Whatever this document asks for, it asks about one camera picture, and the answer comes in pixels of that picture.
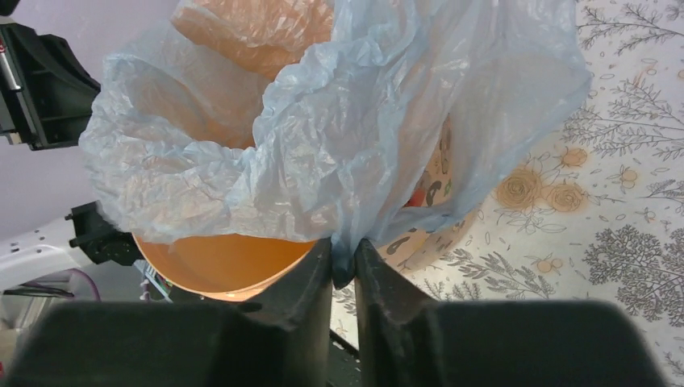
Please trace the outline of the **orange plastic trash bin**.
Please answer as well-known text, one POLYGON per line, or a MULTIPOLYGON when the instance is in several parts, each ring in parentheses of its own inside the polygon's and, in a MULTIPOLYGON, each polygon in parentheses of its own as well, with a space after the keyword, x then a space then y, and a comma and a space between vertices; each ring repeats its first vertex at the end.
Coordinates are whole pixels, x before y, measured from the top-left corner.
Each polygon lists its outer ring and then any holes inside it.
MULTIPOLYGON (((184 1, 171 19, 192 43, 234 60, 241 69, 274 79, 306 48, 327 41, 329 1, 184 1)), ((409 230, 381 247, 383 259, 408 272, 429 265, 460 241, 477 215, 438 232, 409 230)), ((295 243, 244 235, 180 239, 170 245, 137 241, 146 261, 178 288, 238 302, 262 292, 311 250, 295 243)))

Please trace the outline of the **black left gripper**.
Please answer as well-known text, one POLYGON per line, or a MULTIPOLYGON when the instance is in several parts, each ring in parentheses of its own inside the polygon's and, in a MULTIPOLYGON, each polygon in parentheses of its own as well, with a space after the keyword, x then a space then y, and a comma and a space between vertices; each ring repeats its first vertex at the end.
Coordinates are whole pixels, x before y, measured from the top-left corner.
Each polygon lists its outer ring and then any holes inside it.
POLYGON ((78 145, 99 93, 67 40, 1 25, 1 135, 9 144, 32 151, 78 145))

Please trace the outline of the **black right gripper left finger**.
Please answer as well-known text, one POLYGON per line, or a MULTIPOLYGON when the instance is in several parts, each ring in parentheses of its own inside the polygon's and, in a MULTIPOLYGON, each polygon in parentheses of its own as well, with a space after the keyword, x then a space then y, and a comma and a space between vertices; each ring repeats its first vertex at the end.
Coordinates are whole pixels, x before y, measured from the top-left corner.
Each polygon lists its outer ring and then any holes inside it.
POLYGON ((66 302, 29 330, 4 386, 324 386, 331 242, 244 302, 66 302))

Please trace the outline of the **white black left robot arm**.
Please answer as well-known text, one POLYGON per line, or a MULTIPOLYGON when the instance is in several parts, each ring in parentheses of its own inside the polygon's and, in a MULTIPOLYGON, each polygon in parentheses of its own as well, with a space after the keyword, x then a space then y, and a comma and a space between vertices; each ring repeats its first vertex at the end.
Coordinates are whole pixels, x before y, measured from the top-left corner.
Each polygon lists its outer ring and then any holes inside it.
MULTIPOLYGON (((1 135, 9 144, 34 152, 77 146, 99 91, 65 39, 18 23, 1 26, 1 135)), ((142 258, 133 237, 109 224, 90 202, 3 241, 1 289, 45 293, 46 286, 37 283, 41 277, 109 261, 132 266, 142 258)))

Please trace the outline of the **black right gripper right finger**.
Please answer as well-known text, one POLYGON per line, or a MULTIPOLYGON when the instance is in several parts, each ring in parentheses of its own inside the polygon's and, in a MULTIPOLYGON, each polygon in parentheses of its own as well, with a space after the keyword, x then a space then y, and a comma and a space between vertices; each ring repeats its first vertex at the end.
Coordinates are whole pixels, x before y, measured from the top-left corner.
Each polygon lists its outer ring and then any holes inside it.
POLYGON ((355 254, 365 386, 663 386, 634 324, 593 301, 439 302, 355 254))

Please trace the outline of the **light blue trash bag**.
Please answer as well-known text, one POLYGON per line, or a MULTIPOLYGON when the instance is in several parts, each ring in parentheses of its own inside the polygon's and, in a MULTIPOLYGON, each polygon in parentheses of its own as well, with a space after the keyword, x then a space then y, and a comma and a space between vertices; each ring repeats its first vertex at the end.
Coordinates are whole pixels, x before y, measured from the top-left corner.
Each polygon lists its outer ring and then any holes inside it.
POLYGON ((573 1, 324 1, 273 27, 181 2, 104 61, 79 145, 102 212, 149 242, 332 242, 462 220, 591 83, 573 1), (320 9, 331 36, 305 34, 320 9))

